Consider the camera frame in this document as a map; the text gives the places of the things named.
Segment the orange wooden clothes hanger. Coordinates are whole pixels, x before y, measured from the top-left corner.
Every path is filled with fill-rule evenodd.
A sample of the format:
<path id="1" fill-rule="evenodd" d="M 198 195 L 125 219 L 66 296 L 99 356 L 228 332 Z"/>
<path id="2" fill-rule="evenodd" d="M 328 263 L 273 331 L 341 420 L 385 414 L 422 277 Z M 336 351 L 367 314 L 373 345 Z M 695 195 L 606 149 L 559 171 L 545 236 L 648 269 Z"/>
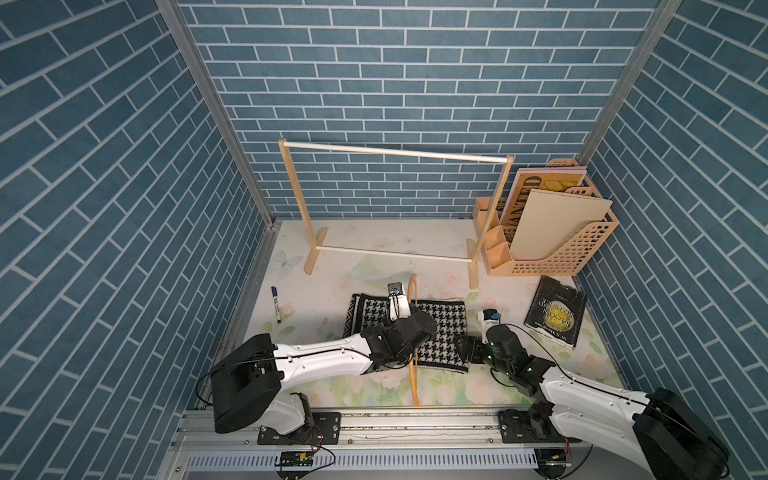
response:
<path id="1" fill-rule="evenodd" d="M 408 289 L 407 289 L 407 300 L 412 306 L 414 307 L 418 306 L 418 276 L 416 274 L 412 274 L 409 279 Z M 418 352 L 414 351 L 411 357 L 411 361 L 409 363 L 410 388 L 411 388 L 411 395 L 412 395 L 414 406 L 420 405 L 420 400 L 418 397 L 417 364 L 418 364 Z"/>

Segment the black white houndstooth scarf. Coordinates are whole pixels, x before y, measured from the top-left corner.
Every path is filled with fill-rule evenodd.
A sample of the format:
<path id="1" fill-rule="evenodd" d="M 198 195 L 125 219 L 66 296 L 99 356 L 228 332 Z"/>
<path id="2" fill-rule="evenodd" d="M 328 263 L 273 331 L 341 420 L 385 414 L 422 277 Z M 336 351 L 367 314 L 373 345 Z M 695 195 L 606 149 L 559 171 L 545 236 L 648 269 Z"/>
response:
<path id="1" fill-rule="evenodd" d="M 418 364 L 458 373 L 467 373 L 467 362 L 462 360 L 456 339 L 467 333 L 465 303 L 449 300 L 419 300 L 411 304 L 411 311 L 422 310 L 436 323 L 436 337 L 418 350 Z M 389 299 L 365 294 L 353 294 L 350 301 L 343 337 L 360 333 L 363 328 L 383 325 L 389 319 Z"/>

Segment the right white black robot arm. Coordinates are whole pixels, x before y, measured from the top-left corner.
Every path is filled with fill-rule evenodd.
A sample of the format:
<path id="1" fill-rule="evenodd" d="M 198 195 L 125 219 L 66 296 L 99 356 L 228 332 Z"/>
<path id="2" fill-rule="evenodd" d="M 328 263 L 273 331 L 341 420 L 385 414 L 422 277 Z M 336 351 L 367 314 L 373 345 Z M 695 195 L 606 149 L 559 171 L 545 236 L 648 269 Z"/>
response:
<path id="1" fill-rule="evenodd" d="M 724 442 L 676 393 L 603 385 L 540 357 L 521 344 L 515 325 L 491 326 L 482 337 L 459 336 L 460 358 L 487 365 L 534 399 L 527 415 L 533 432 L 595 445 L 649 471 L 657 479 L 724 479 L 730 453 Z"/>

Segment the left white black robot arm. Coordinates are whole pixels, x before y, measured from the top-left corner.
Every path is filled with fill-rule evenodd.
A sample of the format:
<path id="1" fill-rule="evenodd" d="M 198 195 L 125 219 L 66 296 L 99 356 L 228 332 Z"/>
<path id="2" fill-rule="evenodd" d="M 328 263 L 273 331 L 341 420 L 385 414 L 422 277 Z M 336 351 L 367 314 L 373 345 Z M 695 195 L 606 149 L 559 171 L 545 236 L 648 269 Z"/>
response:
<path id="1" fill-rule="evenodd" d="M 228 434 L 251 425 L 280 435 L 314 427 L 304 394 L 290 390 L 335 376 L 363 376 L 410 363 L 436 337 L 435 320 L 423 311 L 349 337 L 308 345 L 277 344 L 258 334 L 210 372 L 214 429 Z"/>

